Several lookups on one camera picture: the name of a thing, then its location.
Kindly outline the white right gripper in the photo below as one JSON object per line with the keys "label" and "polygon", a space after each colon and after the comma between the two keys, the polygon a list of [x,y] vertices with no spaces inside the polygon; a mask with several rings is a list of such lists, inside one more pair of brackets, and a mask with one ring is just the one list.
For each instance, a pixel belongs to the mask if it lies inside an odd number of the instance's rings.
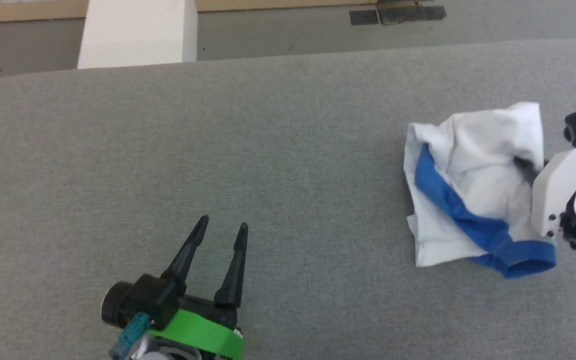
{"label": "white right gripper", "polygon": [[513,162],[524,180],[533,183],[532,227],[541,236],[552,236],[563,227],[569,201],[569,216],[576,216],[576,148],[557,153],[545,167],[518,156]]}

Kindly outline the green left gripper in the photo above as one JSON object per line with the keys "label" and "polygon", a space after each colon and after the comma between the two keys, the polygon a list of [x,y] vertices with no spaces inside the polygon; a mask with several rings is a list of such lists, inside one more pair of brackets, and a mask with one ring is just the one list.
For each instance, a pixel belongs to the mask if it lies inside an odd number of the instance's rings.
{"label": "green left gripper", "polygon": [[[170,280],[177,293],[185,293],[186,278],[201,245],[210,217],[203,215],[190,232],[183,246],[174,256],[160,278]],[[241,360],[243,336],[238,328],[237,310],[242,305],[249,226],[243,222],[233,245],[233,257],[221,287],[215,292],[214,301],[192,295],[178,299],[179,309],[166,328],[151,328],[148,333],[155,338],[199,350],[201,355],[219,356],[226,360]]]}

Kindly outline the blue and white t-shirt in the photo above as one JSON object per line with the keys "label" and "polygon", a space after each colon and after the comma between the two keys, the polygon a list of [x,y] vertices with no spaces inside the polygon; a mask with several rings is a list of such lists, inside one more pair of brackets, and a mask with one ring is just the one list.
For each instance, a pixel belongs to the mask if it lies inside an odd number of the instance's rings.
{"label": "blue and white t-shirt", "polygon": [[413,203],[407,225],[418,268],[469,259],[514,280],[557,265],[555,239],[531,224],[533,188],[515,158],[543,169],[537,102],[407,126],[403,172]]}

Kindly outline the small dark floor mat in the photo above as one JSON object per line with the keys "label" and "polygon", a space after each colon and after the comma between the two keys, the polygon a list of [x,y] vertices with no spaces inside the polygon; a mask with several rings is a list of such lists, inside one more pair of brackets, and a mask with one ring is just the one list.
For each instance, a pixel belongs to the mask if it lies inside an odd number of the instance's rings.
{"label": "small dark floor mat", "polygon": [[350,25],[352,27],[377,25],[380,23],[376,9],[370,10],[351,10],[349,12]]}

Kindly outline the white box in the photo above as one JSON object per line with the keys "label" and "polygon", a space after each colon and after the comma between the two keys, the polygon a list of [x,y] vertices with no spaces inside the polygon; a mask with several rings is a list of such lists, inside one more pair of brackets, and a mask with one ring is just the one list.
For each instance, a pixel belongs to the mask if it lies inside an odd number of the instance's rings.
{"label": "white box", "polygon": [[89,0],[78,69],[197,61],[195,0]]}

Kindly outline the lemon print partition screen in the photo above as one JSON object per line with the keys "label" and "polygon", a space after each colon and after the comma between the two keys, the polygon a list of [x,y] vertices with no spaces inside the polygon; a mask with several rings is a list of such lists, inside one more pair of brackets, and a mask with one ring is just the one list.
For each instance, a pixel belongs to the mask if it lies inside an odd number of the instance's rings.
{"label": "lemon print partition screen", "polygon": [[[82,19],[90,0],[0,0],[0,22]],[[378,0],[190,0],[199,13],[367,6]]]}

